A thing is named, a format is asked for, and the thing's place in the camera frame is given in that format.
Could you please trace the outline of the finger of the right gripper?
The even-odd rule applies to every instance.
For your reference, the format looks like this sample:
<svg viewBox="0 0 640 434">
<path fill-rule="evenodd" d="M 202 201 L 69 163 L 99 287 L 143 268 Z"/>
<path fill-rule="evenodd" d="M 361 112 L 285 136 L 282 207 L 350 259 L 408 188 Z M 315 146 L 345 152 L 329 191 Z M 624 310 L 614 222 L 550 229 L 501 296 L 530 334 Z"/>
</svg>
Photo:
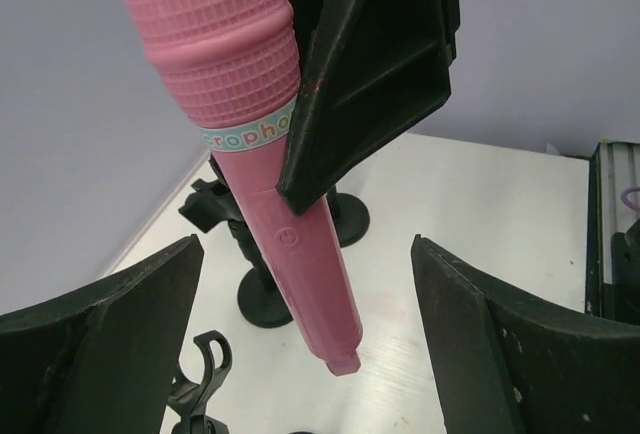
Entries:
<svg viewBox="0 0 640 434">
<path fill-rule="evenodd" d="M 279 192 L 305 213 L 448 100 L 459 0 L 289 0 L 301 86 Z"/>
</svg>

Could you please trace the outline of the black round-base stand back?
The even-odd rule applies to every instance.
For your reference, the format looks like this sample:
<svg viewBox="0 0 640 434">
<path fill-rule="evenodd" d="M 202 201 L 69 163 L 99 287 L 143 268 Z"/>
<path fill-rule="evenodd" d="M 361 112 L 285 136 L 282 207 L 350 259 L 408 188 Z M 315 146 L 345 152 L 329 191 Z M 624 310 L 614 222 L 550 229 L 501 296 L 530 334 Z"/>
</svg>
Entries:
<svg viewBox="0 0 640 434">
<path fill-rule="evenodd" d="M 210 417 L 206 410 L 208 401 L 231 371 L 233 355 L 230 343 L 217 330 L 199 334 L 194 337 L 193 342 L 204 361 L 202 380 L 199 383 L 190 380 L 181 365 L 177 364 L 167 406 L 180 420 L 173 426 L 171 433 L 229 434 L 228 426 Z"/>
</svg>

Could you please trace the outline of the black shock-mount round-base stand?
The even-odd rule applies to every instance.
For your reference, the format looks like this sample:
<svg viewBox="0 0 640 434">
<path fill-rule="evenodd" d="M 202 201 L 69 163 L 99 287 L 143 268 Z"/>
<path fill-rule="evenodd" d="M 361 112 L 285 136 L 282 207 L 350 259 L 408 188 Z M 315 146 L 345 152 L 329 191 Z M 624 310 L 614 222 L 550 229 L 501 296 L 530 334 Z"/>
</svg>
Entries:
<svg viewBox="0 0 640 434">
<path fill-rule="evenodd" d="M 358 197 L 338 192 L 333 187 L 326 195 L 331 217 L 341 247 L 361 240 L 370 226 L 369 211 Z"/>
</svg>

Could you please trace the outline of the pink microphone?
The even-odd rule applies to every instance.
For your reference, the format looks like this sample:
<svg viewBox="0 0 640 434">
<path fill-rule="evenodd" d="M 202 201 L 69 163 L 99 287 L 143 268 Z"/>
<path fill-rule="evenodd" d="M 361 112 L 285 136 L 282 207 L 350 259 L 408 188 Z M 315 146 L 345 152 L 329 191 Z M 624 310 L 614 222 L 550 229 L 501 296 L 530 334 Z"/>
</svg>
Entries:
<svg viewBox="0 0 640 434">
<path fill-rule="evenodd" d="M 362 325 L 325 200 L 277 191 L 300 85 L 288 0 L 124 0 L 149 62 L 201 130 L 310 351 L 360 368 Z"/>
</svg>

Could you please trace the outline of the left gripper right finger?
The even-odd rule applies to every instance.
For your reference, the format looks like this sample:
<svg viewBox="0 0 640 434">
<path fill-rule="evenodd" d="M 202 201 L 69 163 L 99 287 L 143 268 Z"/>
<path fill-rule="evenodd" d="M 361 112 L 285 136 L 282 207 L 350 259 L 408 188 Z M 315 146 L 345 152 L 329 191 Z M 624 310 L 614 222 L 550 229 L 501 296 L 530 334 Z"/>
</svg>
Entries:
<svg viewBox="0 0 640 434">
<path fill-rule="evenodd" d="M 638 432 L 638 327 L 546 301 L 425 237 L 411 262 L 447 432 Z"/>
</svg>

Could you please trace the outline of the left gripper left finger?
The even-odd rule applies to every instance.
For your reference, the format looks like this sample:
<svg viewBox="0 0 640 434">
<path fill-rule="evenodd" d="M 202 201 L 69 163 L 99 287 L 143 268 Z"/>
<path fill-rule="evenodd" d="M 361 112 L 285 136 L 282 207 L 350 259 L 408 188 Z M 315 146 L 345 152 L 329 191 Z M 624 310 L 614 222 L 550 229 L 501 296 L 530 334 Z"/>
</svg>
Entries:
<svg viewBox="0 0 640 434">
<path fill-rule="evenodd" d="M 2 315 L 2 432 L 159 432 L 203 257 L 187 236 Z"/>
</svg>

